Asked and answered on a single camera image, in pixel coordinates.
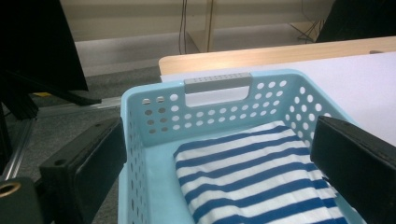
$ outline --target gray floor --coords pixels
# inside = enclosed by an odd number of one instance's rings
[[[215,51],[249,49],[303,44],[300,33],[288,24],[233,28],[216,31]],[[187,38],[187,52],[197,53],[197,48]],[[177,55],[178,34],[139,36],[115,40],[78,42],[78,54],[87,77],[90,92],[76,94],[90,98],[120,97],[133,86],[160,82],[158,61],[161,57]],[[120,108],[90,111],[74,110],[73,113],[45,113],[68,103],[56,97],[34,97],[40,107],[18,176],[39,178],[38,165],[52,153],[78,136],[95,122],[118,117]],[[18,125],[9,127],[11,134],[18,132]],[[117,223],[118,182],[108,193],[93,223]]]

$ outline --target basket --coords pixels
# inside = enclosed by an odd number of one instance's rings
[[[181,144],[283,120],[310,147],[319,115],[351,122],[295,70],[196,78],[128,90],[121,100],[128,159],[120,173],[119,223],[193,223],[174,165],[173,153]],[[341,196],[336,202],[349,223],[362,221]]]

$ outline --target black panel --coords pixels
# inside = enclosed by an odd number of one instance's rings
[[[59,0],[2,1],[0,8],[1,69],[35,77],[60,90],[88,89]]]
[[[396,223],[396,147],[348,122],[319,117],[311,160],[367,223]]]
[[[396,35],[396,0],[336,0],[317,42]]]

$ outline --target black metal bracket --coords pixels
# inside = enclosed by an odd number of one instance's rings
[[[24,86],[31,87],[37,90],[49,92],[58,96],[68,102],[76,105],[95,105],[102,103],[101,99],[89,99],[82,96],[75,95],[72,92],[62,90],[50,83],[37,79],[36,77],[23,76],[22,74],[3,70],[1,77],[3,92],[0,94],[0,100],[4,101],[9,110],[15,115],[17,119],[33,119],[35,118],[38,107],[27,95],[27,92],[16,85],[11,85],[12,81],[18,81]]]
[[[0,223],[91,223],[126,162],[120,118],[97,123],[39,166],[0,182]]]

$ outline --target folded towel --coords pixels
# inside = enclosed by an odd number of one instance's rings
[[[347,223],[309,149],[282,121],[187,143],[174,157],[196,223]]]

